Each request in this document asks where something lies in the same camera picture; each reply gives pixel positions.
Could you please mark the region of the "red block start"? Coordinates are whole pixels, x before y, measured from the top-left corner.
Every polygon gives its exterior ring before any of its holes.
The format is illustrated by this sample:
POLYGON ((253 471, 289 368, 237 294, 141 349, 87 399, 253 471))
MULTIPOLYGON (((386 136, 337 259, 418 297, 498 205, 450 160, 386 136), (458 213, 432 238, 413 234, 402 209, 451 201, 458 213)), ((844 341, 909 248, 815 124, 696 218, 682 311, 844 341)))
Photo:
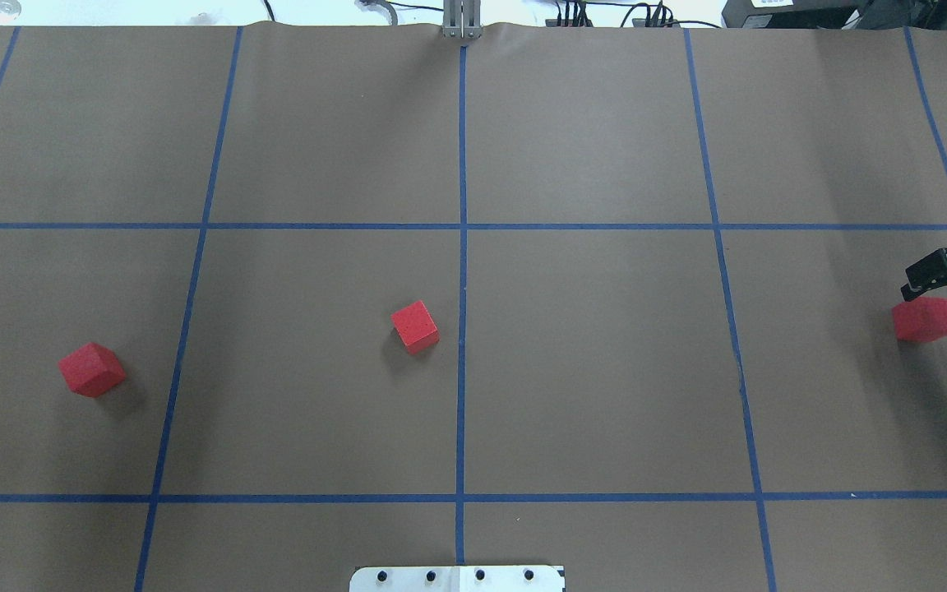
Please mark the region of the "red block start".
POLYGON ((923 344, 947 337, 947 298, 902 301, 891 308, 890 315, 899 341, 923 344))

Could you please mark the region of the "red block center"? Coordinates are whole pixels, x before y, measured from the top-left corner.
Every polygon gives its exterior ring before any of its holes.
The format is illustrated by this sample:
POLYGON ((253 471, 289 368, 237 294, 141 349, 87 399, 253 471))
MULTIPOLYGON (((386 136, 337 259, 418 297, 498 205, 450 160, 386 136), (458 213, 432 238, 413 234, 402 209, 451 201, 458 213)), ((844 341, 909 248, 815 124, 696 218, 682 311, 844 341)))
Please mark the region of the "red block center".
POLYGON ((420 354, 440 341, 440 331, 423 300, 399 308, 390 315, 392 326, 409 355, 420 354))

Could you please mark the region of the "red block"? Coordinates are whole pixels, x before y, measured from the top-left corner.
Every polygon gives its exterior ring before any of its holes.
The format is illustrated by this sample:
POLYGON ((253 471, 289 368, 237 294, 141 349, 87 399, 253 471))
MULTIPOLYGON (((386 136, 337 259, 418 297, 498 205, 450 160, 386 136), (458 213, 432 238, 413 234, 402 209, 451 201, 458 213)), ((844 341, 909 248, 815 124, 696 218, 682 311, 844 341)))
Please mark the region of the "red block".
POLYGON ((392 326, 409 355, 420 354, 440 341, 440 331, 423 300, 399 308, 390 315, 392 326))
POLYGON ((87 398, 99 398, 127 379, 115 352, 97 342, 80 346, 57 366, 68 390, 87 398))

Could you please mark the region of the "red block left side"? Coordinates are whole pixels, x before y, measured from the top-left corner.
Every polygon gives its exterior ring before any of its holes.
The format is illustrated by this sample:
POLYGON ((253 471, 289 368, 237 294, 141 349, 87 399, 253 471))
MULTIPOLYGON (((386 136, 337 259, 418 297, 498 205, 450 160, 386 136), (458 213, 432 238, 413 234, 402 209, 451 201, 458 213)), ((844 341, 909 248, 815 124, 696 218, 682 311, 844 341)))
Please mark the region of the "red block left side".
POLYGON ((127 379, 115 352, 97 342, 80 346, 57 366, 68 390, 87 398, 99 398, 127 379))

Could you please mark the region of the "aluminium frame post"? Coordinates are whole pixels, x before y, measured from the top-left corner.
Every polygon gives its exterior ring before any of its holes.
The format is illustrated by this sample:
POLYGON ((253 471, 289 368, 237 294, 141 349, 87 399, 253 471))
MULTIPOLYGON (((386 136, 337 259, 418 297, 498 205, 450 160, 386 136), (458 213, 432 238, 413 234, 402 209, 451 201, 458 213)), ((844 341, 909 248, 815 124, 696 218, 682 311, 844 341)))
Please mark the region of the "aluminium frame post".
POLYGON ((442 3, 442 34, 447 39, 473 40, 483 34, 480 0, 445 0, 442 3))

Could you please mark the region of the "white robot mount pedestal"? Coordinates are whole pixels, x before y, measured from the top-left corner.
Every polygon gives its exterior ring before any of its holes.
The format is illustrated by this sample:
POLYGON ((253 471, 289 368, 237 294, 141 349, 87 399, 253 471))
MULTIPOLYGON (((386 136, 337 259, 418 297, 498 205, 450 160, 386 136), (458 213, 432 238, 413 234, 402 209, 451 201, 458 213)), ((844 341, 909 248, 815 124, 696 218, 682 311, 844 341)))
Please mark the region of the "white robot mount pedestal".
POLYGON ((365 567, 349 591, 565 591, 564 568, 549 565, 365 567))

